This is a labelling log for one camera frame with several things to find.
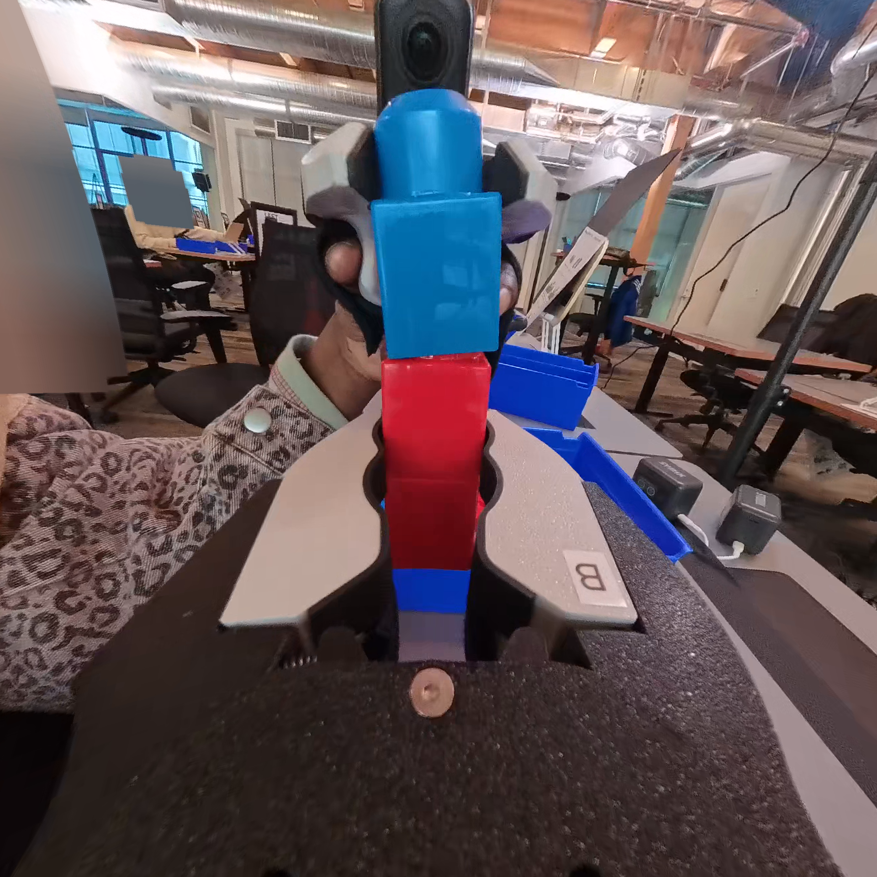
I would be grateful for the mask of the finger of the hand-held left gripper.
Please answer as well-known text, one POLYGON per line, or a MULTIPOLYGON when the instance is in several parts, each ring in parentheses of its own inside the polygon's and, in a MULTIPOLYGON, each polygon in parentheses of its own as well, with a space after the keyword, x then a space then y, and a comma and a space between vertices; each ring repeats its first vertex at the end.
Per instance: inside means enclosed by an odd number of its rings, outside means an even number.
POLYGON ((512 139, 483 160, 482 190, 498 193, 502 204, 554 204, 557 183, 526 143, 512 139))
POLYGON ((301 159, 304 203, 331 189, 351 189, 366 202, 376 199, 374 126, 349 122, 320 140, 301 159))

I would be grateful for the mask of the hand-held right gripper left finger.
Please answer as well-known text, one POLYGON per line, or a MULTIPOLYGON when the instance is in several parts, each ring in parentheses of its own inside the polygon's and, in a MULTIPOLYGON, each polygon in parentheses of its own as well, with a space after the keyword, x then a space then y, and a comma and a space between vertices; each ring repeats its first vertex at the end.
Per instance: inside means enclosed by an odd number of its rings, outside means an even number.
POLYGON ((282 477, 225 605, 225 628, 375 630, 392 602, 387 521, 370 477, 379 412, 315 444, 282 477))

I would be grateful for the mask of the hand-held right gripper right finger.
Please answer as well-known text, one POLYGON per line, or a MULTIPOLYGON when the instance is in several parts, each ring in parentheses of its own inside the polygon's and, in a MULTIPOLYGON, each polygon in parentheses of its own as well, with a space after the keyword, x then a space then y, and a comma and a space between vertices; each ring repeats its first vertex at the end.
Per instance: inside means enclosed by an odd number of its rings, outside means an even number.
POLYGON ((493 492, 478 521, 473 611, 495 630, 631 630, 639 614, 584 482, 496 411, 483 462, 493 492))

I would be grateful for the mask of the blue plastic bin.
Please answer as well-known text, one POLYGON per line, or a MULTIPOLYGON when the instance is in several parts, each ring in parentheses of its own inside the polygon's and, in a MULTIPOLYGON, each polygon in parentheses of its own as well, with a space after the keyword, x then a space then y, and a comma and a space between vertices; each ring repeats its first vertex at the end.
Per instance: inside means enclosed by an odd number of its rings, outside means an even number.
MULTIPOLYGON (((670 562, 693 552, 643 490, 587 433, 567 438, 548 428, 524 430, 559 455, 582 481, 596 484, 670 562)), ((395 569, 392 576, 400 611, 462 614, 466 609, 469 570, 395 569)))
POLYGON ((598 377, 597 364, 505 345, 490 383, 488 407, 571 431, 579 425, 598 377))

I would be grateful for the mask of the red mega block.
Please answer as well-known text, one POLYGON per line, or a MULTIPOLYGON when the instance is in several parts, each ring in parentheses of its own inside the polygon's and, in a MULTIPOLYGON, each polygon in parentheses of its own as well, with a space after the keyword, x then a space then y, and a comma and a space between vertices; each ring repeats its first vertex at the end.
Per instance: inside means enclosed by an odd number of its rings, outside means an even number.
POLYGON ((469 570, 483 508, 479 478, 390 477, 385 497, 395 569, 469 570))
POLYGON ((385 359, 381 430, 388 477, 476 481, 490 379, 481 353, 385 359))

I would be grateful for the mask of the blue mega block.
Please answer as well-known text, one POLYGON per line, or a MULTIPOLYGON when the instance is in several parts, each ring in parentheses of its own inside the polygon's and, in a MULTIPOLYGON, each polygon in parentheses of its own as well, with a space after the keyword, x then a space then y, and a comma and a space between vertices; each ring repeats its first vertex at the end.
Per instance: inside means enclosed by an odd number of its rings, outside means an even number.
POLYGON ((374 127, 370 205, 390 359, 494 351, 502 201, 482 184, 481 122, 452 90, 394 97, 374 127))

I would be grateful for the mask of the person's left forearm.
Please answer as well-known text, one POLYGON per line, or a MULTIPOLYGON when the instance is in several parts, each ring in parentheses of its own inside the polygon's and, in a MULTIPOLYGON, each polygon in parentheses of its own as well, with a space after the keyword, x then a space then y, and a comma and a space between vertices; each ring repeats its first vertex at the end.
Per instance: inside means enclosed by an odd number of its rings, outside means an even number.
POLYGON ((2 395, 1 707, 69 713, 74 680, 262 487, 349 420, 291 339, 197 437, 124 439, 2 395))

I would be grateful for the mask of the person's left hand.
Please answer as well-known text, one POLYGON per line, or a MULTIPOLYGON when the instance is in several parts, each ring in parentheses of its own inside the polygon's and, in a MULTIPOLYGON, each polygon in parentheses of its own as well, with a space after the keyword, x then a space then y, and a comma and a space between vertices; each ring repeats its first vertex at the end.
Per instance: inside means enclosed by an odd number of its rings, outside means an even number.
MULTIPOLYGON (((338 229, 323 235, 319 242, 323 259, 323 285, 333 295, 342 335, 347 338, 351 354, 369 365, 387 359, 387 345, 378 309, 365 301, 359 291, 359 272, 362 267, 362 249, 352 228, 342 223, 338 229)), ((499 357, 512 324, 520 293, 522 271, 517 257, 507 245, 502 246, 502 267, 499 293, 499 324, 497 348, 485 353, 492 371, 497 369, 499 357)))

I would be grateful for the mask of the printed instruction sheet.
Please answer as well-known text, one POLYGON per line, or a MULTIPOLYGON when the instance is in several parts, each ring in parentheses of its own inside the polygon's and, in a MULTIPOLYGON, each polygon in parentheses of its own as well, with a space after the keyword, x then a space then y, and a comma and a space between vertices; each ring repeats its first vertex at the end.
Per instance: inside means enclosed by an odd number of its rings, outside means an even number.
POLYGON ((608 236, 681 153, 676 148, 631 170, 610 192, 604 205, 576 238, 576 243, 546 280, 527 313, 525 328, 529 329, 564 289, 608 247, 608 236))

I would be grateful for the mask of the black power bank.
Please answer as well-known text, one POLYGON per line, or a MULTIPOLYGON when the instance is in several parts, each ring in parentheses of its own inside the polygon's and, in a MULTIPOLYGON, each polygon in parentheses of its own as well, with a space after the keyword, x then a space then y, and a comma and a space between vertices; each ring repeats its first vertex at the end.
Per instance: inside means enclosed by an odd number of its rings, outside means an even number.
POLYGON ((661 457, 643 457, 632 477, 643 493, 670 522, 689 526, 690 513, 703 491, 703 481, 679 463, 661 457))
POLYGON ((730 495, 716 538, 719 544, 734 547, 741 554, 761 554, 782 523, 781 499, 762 488, 740 484, 730 495))

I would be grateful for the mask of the black office chair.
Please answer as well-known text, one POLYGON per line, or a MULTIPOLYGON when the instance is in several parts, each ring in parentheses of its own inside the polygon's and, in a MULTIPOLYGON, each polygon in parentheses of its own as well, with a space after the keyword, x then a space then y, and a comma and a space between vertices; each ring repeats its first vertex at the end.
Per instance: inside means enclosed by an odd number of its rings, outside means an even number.
POLYGON ((248 306, 258 363, 211 364, 176 371, 154 390, 181 421, 204 428, 269 378, 291 337, 318 335, 334 312, 318 264, 317 232, 266 219, 248 306))
POLYGON ((810 321, 800 349, 876 367, 876 296, 859 294, 830 310, 820 310, 810 321))
POLYGON ((701 454, 709 448, 717 433, 734 437, 739 427, 729 417, 744 414, 748 410, 755 388, 736 376, 734 371, 721 366, 687 367, 681 372, 679 379, 696 396, 702 398, 704 403, 695 414, 661 417, 654 427, 655 432, 662 433, 668 425, 684 428, 705 426, 701 454))
POLYGON ((207 339, 215 361, 225 364, 222 332, 232 328, 232 322, 211 307, 212 271, 194 262, 183 262, 181 269, 171 272, 162 263, 149 268, 121 209, 94 206, 91 215, 111 282, 125 357, 144 365, 110 379, 111 385, 122 388, 108 396, 93 417, 114 423, 118 419, 114 408, 170 376, 172 371, 165 364, 194 352, 200 337, 207 339))

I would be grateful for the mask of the blue jacket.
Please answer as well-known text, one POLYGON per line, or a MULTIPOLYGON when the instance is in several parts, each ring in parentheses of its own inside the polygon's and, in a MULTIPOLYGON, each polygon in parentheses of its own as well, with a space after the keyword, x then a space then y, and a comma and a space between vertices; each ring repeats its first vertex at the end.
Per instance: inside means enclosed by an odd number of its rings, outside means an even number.
POLYGON ((638 313, 642 274, 628 272, 612 292, 602 333, 601 355, 610 358, 616 348, 630 343, 633 325, 627 321, 638 313))

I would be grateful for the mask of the wooden office desk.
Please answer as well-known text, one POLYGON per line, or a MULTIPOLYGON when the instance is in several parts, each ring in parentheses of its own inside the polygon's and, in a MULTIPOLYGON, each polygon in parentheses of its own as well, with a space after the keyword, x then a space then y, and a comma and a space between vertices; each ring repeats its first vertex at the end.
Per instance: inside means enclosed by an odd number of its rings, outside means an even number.
MULTIPOLYGON (((698 331, 673 329, 642 317, 628 316, 625 321, 657 340, 652 366, 632 410, 635 414, 649 413, 653 394, 671 355, 705 367, 723 367, 731 371, 748 368, 765 372, 777 359, 780 350, 778 343, 761 338, 718 338, 698 331)), ((809 350, 799 350, 788 368, 792 375, 848 375, 853 379, 863 377, 870 370, 869 366, 858 362, 809 350)))
POLYGON ((754 451, 764 477, 772 481, 805 431, 831 440, 856 473, 875 476, 875 385, 822 375, 784 375, 761 385, 766 371, 739 368, 735 376, 757 390, 733 433, 720 466, 728 484, 754 451))

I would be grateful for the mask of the silver ventilation duct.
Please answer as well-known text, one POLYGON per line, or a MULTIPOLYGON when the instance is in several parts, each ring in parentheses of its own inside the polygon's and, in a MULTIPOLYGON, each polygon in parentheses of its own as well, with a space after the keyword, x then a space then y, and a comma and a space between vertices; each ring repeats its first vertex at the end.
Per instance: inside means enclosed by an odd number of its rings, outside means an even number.
POLYGON ((870 159, 876 145, 874 140, 865 137, 784 126, 757 117, 722 123, 692 137, 685 155, 695 158, 731 148, 846 164, 870 159))
MULTIPOLYGON (((112 48, 113 58, 126 67, 176 82, 236 82, 245 81, 293 82, 302 80, 311 71, 281 67, 250 60, 183 52, 152 46, 117 44, 112 48)), ((555 87, 557 79, 531 60, 520 56, 498 53, 477 53, 469 75, 469 82, 477 88, 512 93, 523 85, 555 87)))

